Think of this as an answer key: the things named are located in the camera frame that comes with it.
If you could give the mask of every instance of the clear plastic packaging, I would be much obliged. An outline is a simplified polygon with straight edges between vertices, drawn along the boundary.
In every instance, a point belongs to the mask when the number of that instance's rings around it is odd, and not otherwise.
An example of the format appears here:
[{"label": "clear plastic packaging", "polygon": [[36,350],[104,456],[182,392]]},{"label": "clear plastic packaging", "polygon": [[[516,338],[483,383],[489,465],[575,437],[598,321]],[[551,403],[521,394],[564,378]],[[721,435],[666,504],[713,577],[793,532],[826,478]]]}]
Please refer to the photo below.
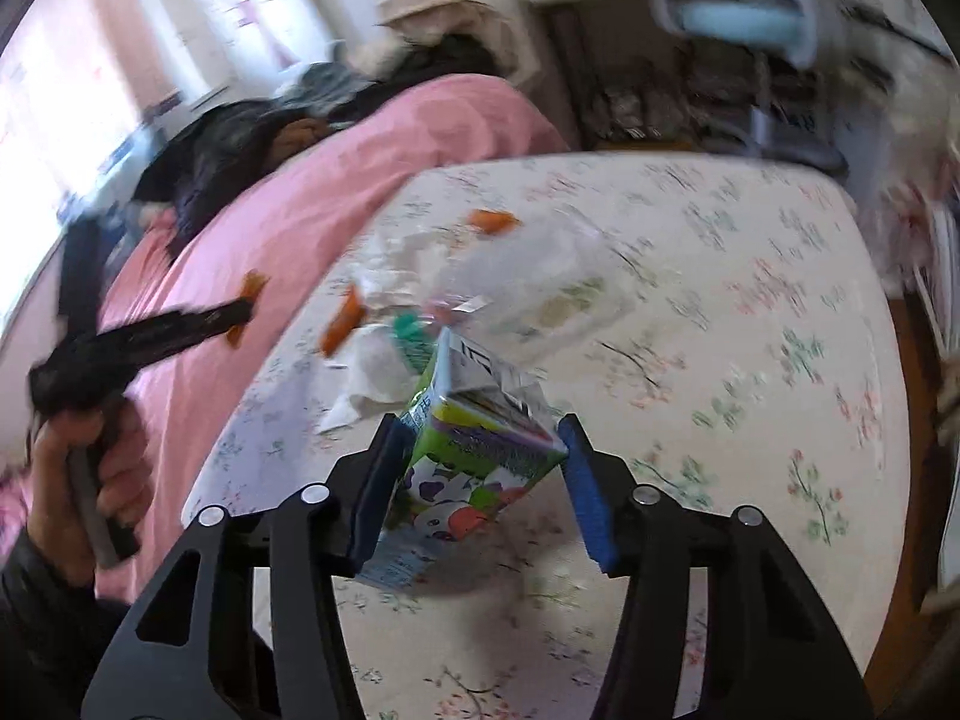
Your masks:
[{"label": "clear plastic packaging", "polygon": [[482,242],[438,277],[426,316],[531,365],[629,308],[621,259],[572,207]]}]

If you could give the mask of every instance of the silver screw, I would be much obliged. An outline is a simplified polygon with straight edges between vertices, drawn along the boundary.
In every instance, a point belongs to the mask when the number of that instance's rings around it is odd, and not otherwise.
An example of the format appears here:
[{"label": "silver screw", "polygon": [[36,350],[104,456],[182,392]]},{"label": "silver screw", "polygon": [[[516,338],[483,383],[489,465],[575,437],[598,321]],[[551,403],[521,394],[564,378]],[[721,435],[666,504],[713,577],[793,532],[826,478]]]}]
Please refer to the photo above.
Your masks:
[{"label": "silver screw", "polygon": [[301,501],[315,504],[330,498],[330,488],[327,485],[310,485],[301,493]]},{"label": "silver screw", "polygon": [[200,512],[200,525],[205,528],[212,528],[223,522],[224,510],[219,506],[208,506],[203,512]]},{"label": "silver screw", "polygon": [[653,506],[659,503],[659,490],[650,485],[640,485],[634,488],[634,500],[640,506]]},{"label": "silver screw", "polygon": [[736,513],[736,518],[751,528],[755,528],[763,522],[763,514],[760,513],[760,509],[755,509],[752,506],[743,507],[743,509]]}]

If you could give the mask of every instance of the floral tablecloth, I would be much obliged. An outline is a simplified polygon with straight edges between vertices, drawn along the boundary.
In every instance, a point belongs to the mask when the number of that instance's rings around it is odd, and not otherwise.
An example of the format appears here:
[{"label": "floral tablecloth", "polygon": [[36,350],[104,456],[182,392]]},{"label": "floral tablecloth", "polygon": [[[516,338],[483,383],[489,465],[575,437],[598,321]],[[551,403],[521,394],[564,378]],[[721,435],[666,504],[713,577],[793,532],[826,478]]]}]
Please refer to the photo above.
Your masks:
[{"label": "floral tablecloth", "polygon": [[[832,181],[702,156],[563,155],[426,172],[373,220],[304,305],[203,467],[209,504],[275,506],[367,446],[378,420],[319,435],[342,384],[313,349],[350,262],[377,230],[469,244],[472,208],[522,220],[578,208],[618,240],[635,309],[548,358],[544,389],[601,451],[690,507],[761,507],[865,669],[901,553],[906,395],[880,282]],[[296,256],[291,256],[296,266]],[[692,583],[685,681],[696,706],[704,582]],[[370,717],[583,720],[610,657],[625,581],[584,552],[560,474],[436,566],[415,594],[336,584]],[[264,586],[256,594],[265,624]]]}]

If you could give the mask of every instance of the wooden floor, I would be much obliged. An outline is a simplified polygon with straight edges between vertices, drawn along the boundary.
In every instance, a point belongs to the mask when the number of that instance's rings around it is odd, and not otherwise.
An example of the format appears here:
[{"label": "wooden floor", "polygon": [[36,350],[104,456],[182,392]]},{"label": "wooden floor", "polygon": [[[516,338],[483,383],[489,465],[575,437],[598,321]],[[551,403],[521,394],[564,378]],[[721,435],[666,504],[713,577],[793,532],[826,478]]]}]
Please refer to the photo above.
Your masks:
[{"label": "wooden floor", "polygon": [[910,410],[910,505],[893,600],[865,678],[877,713],[889,706],[947,624],[944,616],[921,617],[918,610],[936,578],[952,486],[949,457],[935,446],[933,434],[940,372],[923,307],[917,298],[893,300],[890,312]]}]

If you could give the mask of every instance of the pink bedsheet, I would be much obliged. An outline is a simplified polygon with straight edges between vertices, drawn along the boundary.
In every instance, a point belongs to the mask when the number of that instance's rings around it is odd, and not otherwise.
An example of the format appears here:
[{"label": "pink bedsheet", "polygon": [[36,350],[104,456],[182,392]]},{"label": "pink bedsheet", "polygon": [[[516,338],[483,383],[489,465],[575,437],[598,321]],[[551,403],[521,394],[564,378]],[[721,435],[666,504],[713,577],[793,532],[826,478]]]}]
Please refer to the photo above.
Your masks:
[{"label": "pink bedsheet", "polygon": [[140,554],[102,573],[99,593],[131,600],[149,581],[179,537],[186,495],[253,375],[384,202],[431,167],[555,151],[566,151],[560,135],[505,81],[447,76],[400,95],[245,191],[173,266],[165,250],[170,218],[162,218],[110,289],[104,326],[232,300],[248,271],[270,282],[239,350],[216,338],[133,383],[150,435],[157,498],[142,524]]}]

